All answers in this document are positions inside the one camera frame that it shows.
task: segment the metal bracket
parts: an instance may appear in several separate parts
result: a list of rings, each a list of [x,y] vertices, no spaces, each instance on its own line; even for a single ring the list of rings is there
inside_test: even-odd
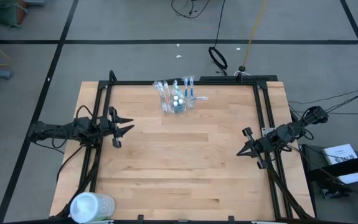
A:
[[[256,81],[256,84],[258,85],[259,88],[261,88],[262,90],[267,90],[267,82],[265,80],[261,81]]]
[[[235,219],[233,215],[228,216],[228,224],[235,224]]]
[[[143,224],[143,223],[144,223],[144,215],[138,215],[137,224]]]
[[[108,81],[99,81],[97,88],[99,90],[102,90],[102,89],[106,88],[108,85],[113,85],[114,82],[116,82],[116,81],[118,81],[116,79],[116,75],[114,74],[114,72],[112,70],[110,70]]]
[[[272,131],[274,131],[276,128],[262,128],[261,129],[261,134],[263,135],[263,137],[266,137],[266,135]]]

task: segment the wooden tabletop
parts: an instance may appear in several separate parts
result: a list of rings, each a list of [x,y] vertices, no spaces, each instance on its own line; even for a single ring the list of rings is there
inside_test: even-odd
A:
[[[268,82],[276,126],[291,121],[282,82]],[[93,108],[97,82],[83,82],[77,108]],[[105,91],[101,102],[104,102]],[[260,138],[260,127],[251,86],[196,86],[195,95],[208,96],[185,114],[164,115],[153,86],[113,86],[110,105],[135,127],[121,139],[122,148],[104,138],[96,192],[116,202],[112,219],[135,220],[274,220],[268,175],[256,159],[237,157],[247,140],[241,130],[251,127]],[[263,111],[263,93],[260,91]],[[81,110],[80,116],[90,116]],[[66,160],[78,142],[69,141]],[[85,150],[62,170],[51,215],[64,207],[78,187]],[[283,152],[290,192],[312,216],[301,158]],[[278,189],[281,216],[285,217]]]

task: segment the toothbrush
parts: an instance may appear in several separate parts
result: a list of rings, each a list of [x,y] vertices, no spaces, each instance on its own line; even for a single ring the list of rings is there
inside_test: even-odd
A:
[[[187,85],[189,84],[189,80],[187,78],[184,79],[184,96],[187,97]]]
[[[161,82],[158,82],[158,89],[159,89],[159,94],[161,95],[161,103],[162,103],[162,109],[167,112],[167,103],[169,104],[169,100],[166,98],[165,92],[164,92],[164,87],[163,84]]]
[[[208,96],[197,96],[195,98],[191,98],[190,100],[208,100]]]
[[[164,88],[165,88],[165,90],[167,92],[166,101],[169,104],[169,99],[171,98],[171,95],[169,93],[169,86],[167,85],[167,82],[164,83]]]
[[[190,86],[191,86],[191,90],[190,90],[190,94],[191,94],[191,98],[194,97],[194,79],[192,79],[192,77],[190,77]]]

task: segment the clear plastic cup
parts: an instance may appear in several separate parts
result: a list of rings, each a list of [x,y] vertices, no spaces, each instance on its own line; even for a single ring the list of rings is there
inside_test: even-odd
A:
[[[71,203],[70,214],[77,223],[101,221],[112,216],[115,201],[109,195],[84,192]]]

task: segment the blue toothbrush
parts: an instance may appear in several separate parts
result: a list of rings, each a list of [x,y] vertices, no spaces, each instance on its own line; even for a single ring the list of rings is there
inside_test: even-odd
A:
[[[187,97],[187,85],[189,84],[189,80],[187,78],[184,79],[184,96]]]
[[[191,86],[190,94],[191,94],[191,98],[193,98],[194,97],[194,90],[193,90],[194,79],[192,79],[192,77],[190,77],[190,86]]]

